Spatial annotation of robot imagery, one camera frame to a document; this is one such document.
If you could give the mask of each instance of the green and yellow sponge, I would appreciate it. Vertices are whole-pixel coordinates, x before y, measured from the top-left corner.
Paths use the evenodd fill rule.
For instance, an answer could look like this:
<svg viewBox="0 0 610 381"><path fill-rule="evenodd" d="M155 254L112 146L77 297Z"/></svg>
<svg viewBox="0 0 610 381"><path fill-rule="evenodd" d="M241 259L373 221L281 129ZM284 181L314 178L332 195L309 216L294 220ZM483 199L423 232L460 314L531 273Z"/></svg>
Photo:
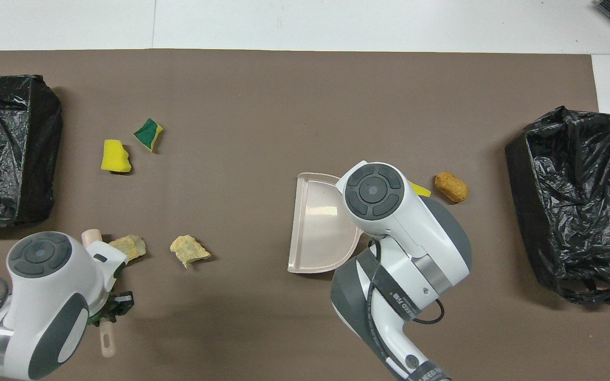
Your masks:
<svg viewBox="0 0 610 381"><path fill-rule="evenodd" d="M142 144L147 147L150 152L154 152L155 150L155 142L157 141L157 137L164 129L157 122L152 119L147 119L145 124L140 128L140 130L133 133L136 139L140 140Z"/></svg>

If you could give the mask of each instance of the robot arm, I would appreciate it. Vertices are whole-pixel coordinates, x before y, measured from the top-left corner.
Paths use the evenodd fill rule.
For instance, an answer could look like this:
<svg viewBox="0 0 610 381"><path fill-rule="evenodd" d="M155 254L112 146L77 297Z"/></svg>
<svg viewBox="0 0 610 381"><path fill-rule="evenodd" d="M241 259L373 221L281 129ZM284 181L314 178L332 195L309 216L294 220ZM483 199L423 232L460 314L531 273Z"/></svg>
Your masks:
<svg viewBox="0 0 610 381"><path fill-rule="evenodd" d="M126 262L106 243L84 248L60 232L17 242L7 256L13 293L0 302L0 376L39 379L67 361Z"/></svg>
<svg viewBox="0 0 610 381"><path fill-rule="evenodd" d="M387 164L359 162L337 188L353 221L378 240L336 270L336 313L397 379L450 379L404 335L403 326L467 276L467 236L446 209L418 197Z"/></svg>

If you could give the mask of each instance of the pink dustpan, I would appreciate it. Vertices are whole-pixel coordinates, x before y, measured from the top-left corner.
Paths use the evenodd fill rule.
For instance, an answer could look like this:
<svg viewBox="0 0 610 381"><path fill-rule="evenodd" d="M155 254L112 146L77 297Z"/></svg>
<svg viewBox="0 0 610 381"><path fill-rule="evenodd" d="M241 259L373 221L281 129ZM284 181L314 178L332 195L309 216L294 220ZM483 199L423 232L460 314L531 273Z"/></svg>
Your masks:
<svg viewBox="0 0 610 381"><path fill-rule="evenodd" d="M298 175L288 271L323 273L351 257L361 230L347 214L336 188L339 178L326 174Z"/></svg>

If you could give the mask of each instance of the black trash bag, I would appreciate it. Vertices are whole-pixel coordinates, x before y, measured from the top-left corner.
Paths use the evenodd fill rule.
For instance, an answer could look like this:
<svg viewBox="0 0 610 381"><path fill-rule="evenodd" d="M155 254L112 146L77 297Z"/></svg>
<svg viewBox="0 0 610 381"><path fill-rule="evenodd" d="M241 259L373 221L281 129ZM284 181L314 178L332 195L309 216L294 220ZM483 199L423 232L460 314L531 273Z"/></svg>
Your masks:
<svg viewBox="0 0 610 381"><path fill-rule="evenodd" d="M610 304L610 115L559 107L505 154L538 282L572 303Z"/></svg>
<svg viewBox="0 0 610 381"><path fill-rule="evenodd" d="M0 227L48 218L61 130L40 75L0 77Z"/></svg>

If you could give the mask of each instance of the brown mat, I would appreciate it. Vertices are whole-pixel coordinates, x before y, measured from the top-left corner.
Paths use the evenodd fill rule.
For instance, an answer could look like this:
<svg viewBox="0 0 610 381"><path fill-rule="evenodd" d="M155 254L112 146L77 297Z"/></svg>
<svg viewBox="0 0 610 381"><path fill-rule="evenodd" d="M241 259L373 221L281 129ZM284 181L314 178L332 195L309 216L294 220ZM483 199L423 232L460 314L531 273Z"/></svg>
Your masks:
<svg viewBox="0 0 610 381"><path fill-rule="evenodd" d="M0 52L0 75L22 73L44 75L65 130L51 218L0 231L0 275L14 239L37 231L139 234L149 251L119 285L136 306L115 326L116 357L89 327L48 379L393 379L331 308L331 274L286 272L295 177L361 159L428 188L445 170L470 184L447 207L472 275L443 297L441 323L406 328L429 358L457 380L610 379L610 308L536 283L503 151L556 106L597 109L589 56ZM131 136L149 117L165 128L157 154ZM128 145L128 176L100 170L106 138ZM182 234L214 259L184 270L168 249Z"/></svg>

